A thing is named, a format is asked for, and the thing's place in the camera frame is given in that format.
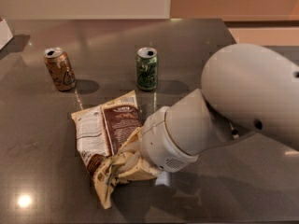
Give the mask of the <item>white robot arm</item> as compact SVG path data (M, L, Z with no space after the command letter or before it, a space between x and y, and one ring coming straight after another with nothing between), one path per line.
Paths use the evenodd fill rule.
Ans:
M299 65L275 51L235 44L214 53L201 75L201 87L176 104L150 115L129 164L142 157L174 173L199 154L261 133L299 147Z

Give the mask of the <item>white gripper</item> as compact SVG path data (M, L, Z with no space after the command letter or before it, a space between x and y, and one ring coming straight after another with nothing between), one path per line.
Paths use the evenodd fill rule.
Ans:
M197 155L185 153L172 139L166 127L167 111L168 107L164 106L146 119L141 129L141 145L139 141L134 141L120 149L120 153L125 152L126 158L124 165L119 168L120 173L131 170L138 163L141 153L146 160L170 173L198 160Z

